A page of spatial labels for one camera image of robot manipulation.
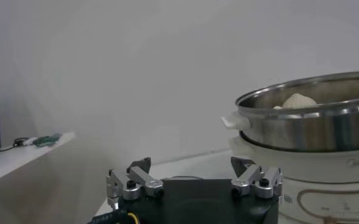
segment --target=black cable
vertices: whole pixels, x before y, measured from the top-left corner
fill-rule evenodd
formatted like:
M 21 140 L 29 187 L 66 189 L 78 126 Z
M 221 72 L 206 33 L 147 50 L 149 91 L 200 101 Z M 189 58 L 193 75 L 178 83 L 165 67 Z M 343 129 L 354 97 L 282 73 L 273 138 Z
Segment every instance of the black cable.
M 187 179 L 203 180 L 203 178 L 196 177 L 196 176 L 173 176 L 173 177 L 169 177 L 169 178 L 164 178 L 163 180 L 171 180 L 171 179 L 176 179 L 176 178 L 187 178 Z
M 14 145 L 13 146 L 11 146 L 11 147 L 9 147 L 9 148 L 7 148 L 7 149 L 2 149 L 2 150 L 0 150 L 0 152 L 6 152 L 6 151 L 9 151 L 10 149 L 14 149 L 15 147 L 14 147 Z
M 7 148 L 7 149 L 1 149 L 0 152 L 6 152 L 6 151 L 9 151 L 10 149 L 14 149 L 14 148 L 17 148 L 17 147 L 21 147 L 23 146 L 23 142 L 28 140 L 29 138 L 16 138 L 14 139 L 14 143 L 11 147 Z

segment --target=white shelf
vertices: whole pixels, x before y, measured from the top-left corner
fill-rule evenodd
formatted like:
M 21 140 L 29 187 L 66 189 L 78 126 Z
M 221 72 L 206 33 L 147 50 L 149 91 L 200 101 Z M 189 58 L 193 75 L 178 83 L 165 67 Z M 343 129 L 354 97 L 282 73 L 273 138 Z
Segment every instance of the white shelf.
M 47 154 L 48 152 L 59 148 L 61 145 L 75 138 L 75 133 L 69 132 L 62 135 L 58 142 L 53 146 L 37 148 L 34 145 L 27 147 L 18 147 L 6 152 L 0 153 L 0 178 L 21 166 Z

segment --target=white steamer base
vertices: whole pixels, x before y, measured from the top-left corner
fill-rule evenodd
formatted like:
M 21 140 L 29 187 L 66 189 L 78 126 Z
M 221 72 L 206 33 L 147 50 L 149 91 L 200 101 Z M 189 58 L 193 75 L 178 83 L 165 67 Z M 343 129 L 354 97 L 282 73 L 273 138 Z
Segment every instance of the white steamer base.
M 230 139 L 229 144 L 236 155 L 281 168 L 285 176 L 282 214 L 312 224 L 359 223 L 359 151 L 282 152 L 241 137 Z
M 337 223 L 359 223 L 359 183 L 319 184 L 283 181 L 280 212 L 301 222 L 323 224 L 331 218 Z

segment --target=stainless steel pot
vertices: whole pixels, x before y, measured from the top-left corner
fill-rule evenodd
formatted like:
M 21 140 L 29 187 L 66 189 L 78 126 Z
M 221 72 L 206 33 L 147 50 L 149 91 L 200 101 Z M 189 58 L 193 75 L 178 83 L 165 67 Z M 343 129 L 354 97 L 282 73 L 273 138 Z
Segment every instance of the stainless steel pot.
M 294 93 L 318 104 L 272 109 Z M 298 152 L 359 150 L 359 72 L 272 85 L 239 97 L 236 105 L 238 111 L 222 120 L 253 144 Z

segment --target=white table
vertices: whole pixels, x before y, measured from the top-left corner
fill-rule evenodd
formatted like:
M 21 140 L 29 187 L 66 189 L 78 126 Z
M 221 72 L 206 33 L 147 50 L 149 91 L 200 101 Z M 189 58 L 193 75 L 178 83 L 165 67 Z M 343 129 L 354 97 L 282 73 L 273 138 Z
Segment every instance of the white table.
M 149 173 L 156 179 L 173 177 L 177 175 L 197 176 L 204 179 L 234 178 L 235 172 L 230 164 L 230 157 L 233 155 L 231 150 L 211 153 L 208 155 L 196 156 L 188 159 L 163 163 L 151 167 Z M 101 215 L 112 211 L 106 200 L 98 209 L 96 215 Z M 283 215 L 279 217 L 279 223 L 298 224 Z
M 13 170 L 47 154 L 48 152 L 59 148 L 61 145 L 75 138 L 75 133 L 69 132 L 62 137 L 53 146 L 37 148 L 34 145 L 26 147 L 17 147 L 6 152 L 0 153 L 0 178 Z

